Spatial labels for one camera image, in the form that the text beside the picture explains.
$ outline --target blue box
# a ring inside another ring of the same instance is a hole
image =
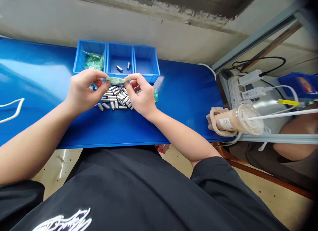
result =
[[[95,53],[102,55],[105,52],[105,58],[107,56],[107,46],[106,43],[93,41],[93,40],[79,40],[77,43],[77,50],[75,55],[73,73],[78,74],[84,70],[84,61],[88,56],[83,51],[88,53]]]
[[[302,77],[307,81],[307,85],[312,89],[312,93],[309,93],[305,90],[304,86],[302,85],[298,77]],[[316,75],[292,72],[290,74],[278,78],[278,81],[281,85],[288,85],[292,87],[299,98],[318,98],[318,76]],[[290,89],[285,87],[283,87],[283,89],[288,97],[293,97],[293,94]]]
[[[134,45],[135,73],[141,73],[145,79],[154,83],[160,76],[155,47]]]
[[[128,74],[135,73],[134,71],[134,57],[133,57],[133,46],[121,43],[108,43],[107,44],[107,62],[106,69],[104,71],[110,77],[124,78]],[[119,72],[116,66],[123,69],[123,72]]]

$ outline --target concrete wall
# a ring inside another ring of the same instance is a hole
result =
[[[212,65],[295,0],[255,0],[234,20],[216,15],[194,16],[159,3],[146,5],[126,0],[124,5],[115,3],[123,0],[99,1],[0,0],[0,35],[73,47],[78,39],[143,44],[155,46],[159,59]],[[244,58],[251,58],[269,42],[262,43]],[[305,29],[270,55],[288,60],[276,75],[295,68],[315,72],[311,66],[315,60],[304,62],[317,57]],[[264,70],[263,67],[277,64],[277,61],[259,62],[257,67]]]

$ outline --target power strip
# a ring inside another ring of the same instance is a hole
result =
[[[233,109],[238,107],[244,101],[242,93],[246,91],[246,87],[239,84],[239,76],[230,77],[228,79],[228,86]]]

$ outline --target blue storage bin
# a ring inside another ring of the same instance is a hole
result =
[[[148,82],[154,83],[160,76],[156,48],[134,45],[133,50],[135,73],[141,73]]]
[[[134,73],[133,46],[120,43],[107,44],[107,62],[104,70],[110,77],[124,78],[128,74]],[[117,70],[117,65],[123,69],[123,72]]]
[[[309,83],[313,92],[308,93],[297,77],[303,77]],[[318,98],[318,76],[316,75],[307,75],[299,72],[292,72],[290,74],[278,78],[278,81],[281,85],[288,85],[292,87],[299,98]],[[290,89],[284,87],[283,89],[287,96],[293,97],[293,94]]]
[[[106,43],[93,41],[93,40],[79,40],[77,43],[77,50],[75,55],[73,73],[78,74],[84,70],[84,61],[88,56],[83,51],[88,53],[95,53],[102,55],[105,52],[105,58],[107,57],[107,46]]]

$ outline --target tile floor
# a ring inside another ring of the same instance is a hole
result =
[[[39,181],[45,186],[44,199],[63,185],[81,152],[82,149],[56,150],[34,177],[33,180]],[[191,176],[193,168],[190,162],[173,146],[169,147],[166,154],[160,153],[160,155],[185,176]],[[234,169],[287,228],[291,231],[298,230],[308,207],[313,204],[310,199],[248,172]]]

